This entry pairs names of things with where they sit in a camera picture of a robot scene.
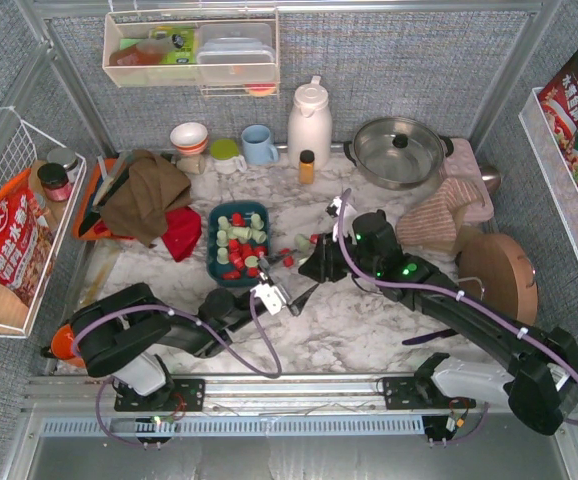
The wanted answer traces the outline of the pink striped towel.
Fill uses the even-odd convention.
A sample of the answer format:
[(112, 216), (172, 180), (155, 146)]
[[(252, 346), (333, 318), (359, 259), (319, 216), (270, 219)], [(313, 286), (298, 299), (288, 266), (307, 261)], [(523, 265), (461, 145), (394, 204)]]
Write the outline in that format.
[(403, 247), (457, 253), (466, 210), (483, 201), (473, 182), (448, 178), (433, 195), (398, 220), (395, 227), (397, 240)]

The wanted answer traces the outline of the red cloth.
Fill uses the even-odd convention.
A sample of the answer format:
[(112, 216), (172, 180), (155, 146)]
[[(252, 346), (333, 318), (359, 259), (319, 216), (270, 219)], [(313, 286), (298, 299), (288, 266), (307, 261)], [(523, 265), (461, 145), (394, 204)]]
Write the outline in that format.
[(201, 217), (190, 207), (182, 207), (165, 214), (167, 230), (161, 239), (175, 262), (189, 257), (200, 239)]

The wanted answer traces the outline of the brown cloth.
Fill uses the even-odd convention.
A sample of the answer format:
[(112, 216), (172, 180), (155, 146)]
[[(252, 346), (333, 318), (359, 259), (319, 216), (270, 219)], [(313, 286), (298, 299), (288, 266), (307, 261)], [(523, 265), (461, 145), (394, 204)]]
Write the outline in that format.
[(166, 233), (166, 213), (191, 204), (191, 181), (151, 151), (134, 150), (130, 157), (128, 179), (100, 208), (101, 219), (113, 235), (149, 247)]

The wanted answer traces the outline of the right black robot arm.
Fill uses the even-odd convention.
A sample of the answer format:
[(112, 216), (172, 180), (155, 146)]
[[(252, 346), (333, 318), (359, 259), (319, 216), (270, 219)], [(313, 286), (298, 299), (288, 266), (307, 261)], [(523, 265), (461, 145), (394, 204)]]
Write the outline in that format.
[(576, 422), (570, 414), (578, 404), (578, 345), (568, 331), (525, 326), (485, 306), (434, 264), (404, 253), (382, 210), (359, 214), (342, 194), (326, 212), (336, 221), (333, 230), (318, 235), (301, 275), (318, 283), (362, 278), (390, 301), (445, 324), (503, 369), (490, 374), (483, 364), (434, 354), (416, 372), (424, 390), (505, 403), (521, 423), (545, 436)]

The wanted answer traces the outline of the right arm mounting base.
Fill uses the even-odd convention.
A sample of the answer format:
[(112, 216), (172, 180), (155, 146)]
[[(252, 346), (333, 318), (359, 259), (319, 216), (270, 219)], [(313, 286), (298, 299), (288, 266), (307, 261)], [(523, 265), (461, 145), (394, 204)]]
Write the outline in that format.
[(446, 410), (451, 400), (456, 400), (459, 408), (476, 406), (473, 399), (447, 397), (430, 380), (415, 376), (382, 377), (376, 381), (376, 389), (387, 410)]

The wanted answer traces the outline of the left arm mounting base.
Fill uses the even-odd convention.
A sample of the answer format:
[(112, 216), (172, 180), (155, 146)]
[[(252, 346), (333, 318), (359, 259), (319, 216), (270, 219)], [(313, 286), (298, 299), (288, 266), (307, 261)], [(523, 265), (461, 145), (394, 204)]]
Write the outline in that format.
[(130, 387), (115, 386), (114, 410), (117, 412), (200, 412), (203, 408), (206, 382), (200, 378), (173, 379), (163, 388), (140, 396)]

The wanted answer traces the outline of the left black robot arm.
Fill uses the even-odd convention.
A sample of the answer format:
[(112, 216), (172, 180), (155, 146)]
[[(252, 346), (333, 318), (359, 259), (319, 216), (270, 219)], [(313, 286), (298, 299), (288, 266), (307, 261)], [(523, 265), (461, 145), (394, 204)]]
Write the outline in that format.
[(70, 318), (74, 335), (71, 353), (83, 360), (89, 376), (111, 378), (122, 393), (128, 391), (142, 398), (167, 396), (173, 381), (163, 360), (150, 354), (149, 348), (158, 344), (196, 358), (213, 358), (223, 351), (230, 352), (231, 335), (253, 324), (267, 345), (275, 370), (264, 372), (241, 356), (234, 357), (254, 373), (277, 378), (282, 366), (260, 317), (282, 310), (298, 316), (318, 288), (313, 285), (297, 297), (290, 296), (271, 276), (271, 266), (287, 257), (281, 254), (265, 259), (257, 284), (248, 292), (236, 295), (226, 288), (214, 289), (195, 314), (165, 304), (144, 282), (131, 285)]

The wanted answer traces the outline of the teal storage basket tray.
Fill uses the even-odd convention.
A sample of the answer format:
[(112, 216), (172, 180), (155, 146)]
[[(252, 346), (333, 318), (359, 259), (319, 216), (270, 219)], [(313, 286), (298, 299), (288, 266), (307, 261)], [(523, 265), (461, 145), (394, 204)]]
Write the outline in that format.
[[(232, 225), (232, 215), (240, 213), (245, 227)], [(262, 230), (252, 229), (250, 218), (258, 213), (264, 222)], [(221, 230), (218, 218), (226, 216), (231, 228)], [(257, 260), (259, 256), (270, 252), (270, 220), (267, 209), (255, 201), (232, 201), (216, 206), (208, 217), (206, 270), (209, 276), (221, 287), (247, 288), (256, 283)], [(226, 247), (229, 250), (230, 263), (221, 265), (216, 261), (217, 250)]]

